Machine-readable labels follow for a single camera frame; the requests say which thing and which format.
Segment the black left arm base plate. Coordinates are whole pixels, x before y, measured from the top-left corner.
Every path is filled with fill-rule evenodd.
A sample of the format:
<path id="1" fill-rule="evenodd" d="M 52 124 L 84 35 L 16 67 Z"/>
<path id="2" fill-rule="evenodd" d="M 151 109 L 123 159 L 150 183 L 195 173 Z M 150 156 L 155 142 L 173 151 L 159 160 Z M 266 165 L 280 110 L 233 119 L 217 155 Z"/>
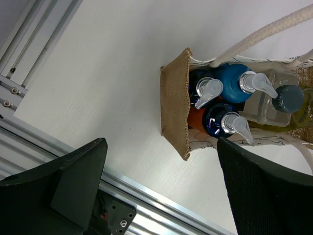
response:
<path id="1" fill-rule="evenodd" d="M 98 190 L 84 235 L 123 235 L 135 216 L 135 207 Z"/>

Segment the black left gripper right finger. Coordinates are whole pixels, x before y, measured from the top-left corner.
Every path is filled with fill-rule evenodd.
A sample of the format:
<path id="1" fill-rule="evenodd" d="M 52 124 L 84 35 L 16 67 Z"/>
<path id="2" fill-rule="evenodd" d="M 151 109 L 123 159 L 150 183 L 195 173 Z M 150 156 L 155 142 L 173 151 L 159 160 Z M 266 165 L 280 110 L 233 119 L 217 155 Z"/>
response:
<path id="1" fill-rule="evenodd" d="M 313 177 L 220 138 L 217 152 L 237 233 L 311 235 Z"/>

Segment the clear square bottle dark cap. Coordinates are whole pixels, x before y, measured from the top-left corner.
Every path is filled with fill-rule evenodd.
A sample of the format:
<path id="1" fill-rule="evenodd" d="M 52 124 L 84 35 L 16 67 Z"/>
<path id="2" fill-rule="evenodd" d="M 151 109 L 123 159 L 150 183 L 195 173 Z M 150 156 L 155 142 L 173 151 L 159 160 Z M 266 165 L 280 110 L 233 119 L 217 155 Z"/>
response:
<path id="1" fill-rule="evenodd" d="M 247 120 L 261 125 L 286 127 L 291 115 L 300 110 L 304 104 L 304 92 L 299 86 L 300 76 L 291 71 L 268 70 L 268 77 L 278 93 L 277 98 L 256 91 L 239 112 Z"/>

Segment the canvas and burlap tote bag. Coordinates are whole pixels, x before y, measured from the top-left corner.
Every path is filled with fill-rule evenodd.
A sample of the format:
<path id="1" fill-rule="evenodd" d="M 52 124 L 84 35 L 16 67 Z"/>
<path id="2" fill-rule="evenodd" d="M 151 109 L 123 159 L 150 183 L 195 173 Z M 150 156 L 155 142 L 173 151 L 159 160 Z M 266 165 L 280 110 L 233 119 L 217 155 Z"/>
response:
<path id="1" fill-rule="evenodd" d="M 190 152 L 193 150 L 189 140 L 192 133 L 190 133 L 187 124 L 187 117 L 191 108 L 187 97 L 187 81 L 190 70 L 201 66 L 215 68 L 235 60 L 257 69 L 283 69 L 287 71 L 295 68 L 306 68 L 307 63 L 313 61 L 312 51 L 297 57 L 270 59 L 269 61 L 242 57 L 240 54 L 264 39 L 306 22 L 312 17 L 313 6 L 308 5 L 251 33 L 216 58 L 207 61 L 197 60 L 193 58 L 191 49 L 187 47 L 171 63 L 160 68 L 161 135 L 174 147 L 183 160 L 188 160 Z"/>

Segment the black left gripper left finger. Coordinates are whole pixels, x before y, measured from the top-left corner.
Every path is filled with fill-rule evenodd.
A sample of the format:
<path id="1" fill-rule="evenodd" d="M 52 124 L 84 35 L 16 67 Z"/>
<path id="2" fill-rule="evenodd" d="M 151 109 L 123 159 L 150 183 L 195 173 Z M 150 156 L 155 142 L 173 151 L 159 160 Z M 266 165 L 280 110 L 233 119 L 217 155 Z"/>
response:
<path id="1" fill-rule="evenodd" d="M 82 235 L 89 227 L 105 138 L 0 182 L 2 235 Z"/>

